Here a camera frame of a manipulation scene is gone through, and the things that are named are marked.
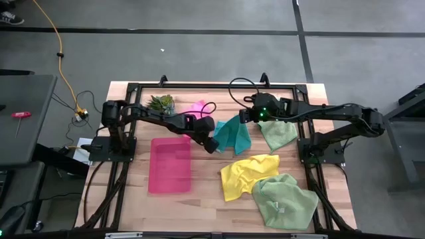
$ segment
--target concrete floor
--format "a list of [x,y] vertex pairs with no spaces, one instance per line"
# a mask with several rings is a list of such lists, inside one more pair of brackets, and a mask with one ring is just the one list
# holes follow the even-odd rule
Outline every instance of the concrete floor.
[[[290,0],[39,0],[58,27],[123,29],[222,29],[295,31]],[[425,2],[416,0],[298,0],[305,31],[425,32]],[[48,27],[31,1],[15,10],[24,27]],[[229,81],[259,79],[306,82],[297,36],[61,34],[63,70],[74,91],[91,90],[100,108],[112,80]],[[330,104],[355,102],[387,113],[399,97],[424,83],[425,39],[306,37],[313,79],[324,83]],[[58,41],[53,33],[2,32],[0,67],[56,74]],[[61,80],[55,92],[71,104]],[[95,129],[100,115],[90,95],[79,98]],[[58,147],[72,112],[52,102],[40,143]],[[73,127],[69,136],[92,137],[94,129]],[[346,150],[353,209],[364,232],[423,237],[423,193],[388,195],[405,181],[388,137],[356,138]],[[52,202],[46,229],[71,227],[60,201]]]

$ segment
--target pink cloth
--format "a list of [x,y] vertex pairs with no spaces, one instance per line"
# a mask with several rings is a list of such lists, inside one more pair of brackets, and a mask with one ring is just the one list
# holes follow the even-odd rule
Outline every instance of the pink cloth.
[[[198,102],[194,103],[190,108],[187,108],[185,110],[183,110],[182,112],[187,112],[187,111],[198,111],[200,112],[202,110],[202,107],[204,107],[205,105],[205,101],[204,100],[199,100]],[[210,106],[208,105],[207,107],[204,108],[203,112],[210,112]],[[194,116],[196,116],[197,119],[201,118],[201,113],[188,113],[188,114],[193,114]],[[209,114],[207,113],[202,113],[202,117],[208,116]]]

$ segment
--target pink tray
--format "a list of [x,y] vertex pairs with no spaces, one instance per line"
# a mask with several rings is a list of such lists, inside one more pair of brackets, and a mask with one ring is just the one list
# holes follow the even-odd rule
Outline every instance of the pink tray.
[[151,141],[149,193],[185,193],[191,190],[191,139],[157,138]]

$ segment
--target green cloth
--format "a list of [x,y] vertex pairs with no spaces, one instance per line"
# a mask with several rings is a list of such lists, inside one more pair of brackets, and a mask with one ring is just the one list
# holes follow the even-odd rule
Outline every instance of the green cloth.
[[240,123],[239,116],[227,122],[219,121],[214,130],[214,139],[218,141],[218,152],[226,147],[234,147],[235,154],[241,154],[251,147],[251,137],[245,123]]
[[282,121],[265,121],[258,122],[261,133],[266,139],[270,149],[273,151],[279,149],[285,144],[291,142],[298,136],[297,129],[293,123],[285,123]]
[[285,173],[258,181],[252,196],[264,224],[277,229],[307,229],[319,200],[315,192],[300,189]]

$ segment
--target black robotic arm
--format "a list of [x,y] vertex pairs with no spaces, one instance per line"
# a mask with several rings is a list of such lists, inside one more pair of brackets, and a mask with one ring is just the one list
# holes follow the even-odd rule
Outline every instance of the black robotic arm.
[[310,105],[306,102],[286,98],[277,100],[269,93],[257,93],[244,98],[253,103],[252,108],[239,111],[240,122],[250,121],[284,121],[304,122],[307,120],[340,120],[350,124],[327,133],[314,133],[309,139],[300,139],[299,156],[303,163],[343,163],[338,152],[342,148],[338,142],[356,136],[378,137],[385,131],[383,115],[372,108],[358,104],[342,104],[339,106]]
[[157,110],[151,110],[141,104],[128,104],[123,100],[109,100],[104,103],[102,111],[102,124],[110,132],[109,151],[126,154],[134,150],[135,139],[129,139],[124,132],[124,126],[133,121],[146,121],[166,127],[176,134],[185,134],[192,138],[205,150],[213,153],[218,147],[218,142],[209,137],[214,130],[214,120],[210,116],[196,119],[191,114],[165,115]]

